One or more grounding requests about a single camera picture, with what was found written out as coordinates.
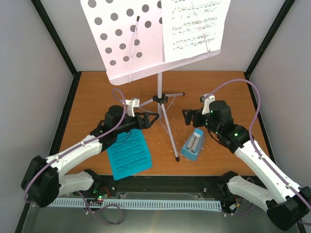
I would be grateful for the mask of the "blue sheet music page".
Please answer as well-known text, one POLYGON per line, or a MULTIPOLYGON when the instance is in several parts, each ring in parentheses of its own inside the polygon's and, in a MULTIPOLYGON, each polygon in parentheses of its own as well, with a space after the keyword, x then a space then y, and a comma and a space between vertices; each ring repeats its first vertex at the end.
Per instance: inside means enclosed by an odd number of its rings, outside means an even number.
POLYGON ((107 150, 114 180, 136 175, 152 167, 152 158, 141 130, 121 133, 107 150))

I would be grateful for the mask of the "blue metronome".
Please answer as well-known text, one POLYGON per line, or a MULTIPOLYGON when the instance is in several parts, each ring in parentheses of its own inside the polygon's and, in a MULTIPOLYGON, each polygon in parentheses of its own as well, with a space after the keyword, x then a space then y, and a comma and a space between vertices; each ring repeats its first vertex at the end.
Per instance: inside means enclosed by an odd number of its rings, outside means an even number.
POLYGON ((183 145, 180 153, 186 159, 197 161, 205 142, 204 132, 196 128, 183 145))

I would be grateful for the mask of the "white sheet music page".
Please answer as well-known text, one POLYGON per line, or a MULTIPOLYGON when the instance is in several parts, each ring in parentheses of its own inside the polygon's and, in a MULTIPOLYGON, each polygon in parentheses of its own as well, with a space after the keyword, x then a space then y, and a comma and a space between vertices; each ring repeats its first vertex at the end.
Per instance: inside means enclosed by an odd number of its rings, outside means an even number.
POLYGON ((162 32, 165 62, 201 54, 211 56, 222 46, 229 0, 163 0, 162 32))

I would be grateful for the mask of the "white perforated music stand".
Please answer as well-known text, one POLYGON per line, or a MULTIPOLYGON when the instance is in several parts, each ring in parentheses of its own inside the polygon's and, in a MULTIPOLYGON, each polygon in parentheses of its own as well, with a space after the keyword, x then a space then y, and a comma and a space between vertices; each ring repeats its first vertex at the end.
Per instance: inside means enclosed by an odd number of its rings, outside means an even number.
MULTIPOLYGON (((83 13, 111 84, 122 85, 207 59, 165 62, 162 0, 83 0, 83 13)), ((218 55, 221 50, 211 53, 218 55)))

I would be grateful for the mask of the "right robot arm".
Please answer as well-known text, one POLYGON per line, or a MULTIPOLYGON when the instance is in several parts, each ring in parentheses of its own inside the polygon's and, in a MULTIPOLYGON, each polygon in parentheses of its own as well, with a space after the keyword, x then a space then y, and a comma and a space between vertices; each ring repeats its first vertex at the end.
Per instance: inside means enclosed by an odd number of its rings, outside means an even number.
POLYGON ((311 208, 311 189, 290 179, 260 148, 252 134, 234 123, 231 109, 224 100, 213 100, 208 107, 182 111, 185 124, 205 127, 216 134, 216 141, 240 158, 262 181, 260 187, 236 173, 223 175, 227 192, 238 195, 267 213, 271 222, 287 231, 311 208))

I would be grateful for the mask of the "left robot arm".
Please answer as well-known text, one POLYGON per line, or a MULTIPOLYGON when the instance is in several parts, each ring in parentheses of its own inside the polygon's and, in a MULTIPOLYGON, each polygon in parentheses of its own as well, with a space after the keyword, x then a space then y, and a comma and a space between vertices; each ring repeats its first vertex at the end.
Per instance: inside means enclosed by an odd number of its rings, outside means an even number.
POLYGON ((149 129, 159 118, 158 113, 134 113, 128 115, 123 107, 111 106, 104 119, 83 140, 55 155, 34 157, 26 170, 21 188, 26 199, 39 207, 46 207, 67 193, 86 191, 97 195, 101 190, 101 179, 91 169, 67 174, 84 160, 100 154, 116 143, 118 135, 131 130, 149 129))

